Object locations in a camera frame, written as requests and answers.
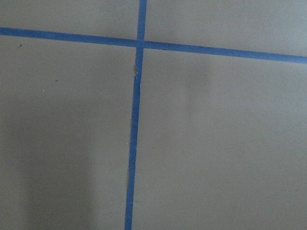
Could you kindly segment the long blue tape strip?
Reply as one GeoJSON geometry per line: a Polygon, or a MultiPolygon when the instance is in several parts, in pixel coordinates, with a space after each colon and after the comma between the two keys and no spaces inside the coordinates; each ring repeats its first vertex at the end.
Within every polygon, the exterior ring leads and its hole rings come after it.
{"type": "Polygon", "coordinates": [[[138,27],[137,27],[136,55],[135,55],[135,77],[134,77],[132,109],[131,109],[128,184],[126,191],[126,209],[125,209],[125,224],[124,224],[125,230],[132,229],[146,10],[147,10],[147,1],[141,0],[139,3],[139,13],[138,13],[138,27]]]}

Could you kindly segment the crossing blue tape strip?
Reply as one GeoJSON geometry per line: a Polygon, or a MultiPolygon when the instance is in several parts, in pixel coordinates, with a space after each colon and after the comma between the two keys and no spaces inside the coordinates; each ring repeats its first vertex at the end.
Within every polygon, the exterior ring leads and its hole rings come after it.
{"type": "Polygon", "coordinates": [[[2,27],[1,35],[306,64],[302,56],[2,27]]]}

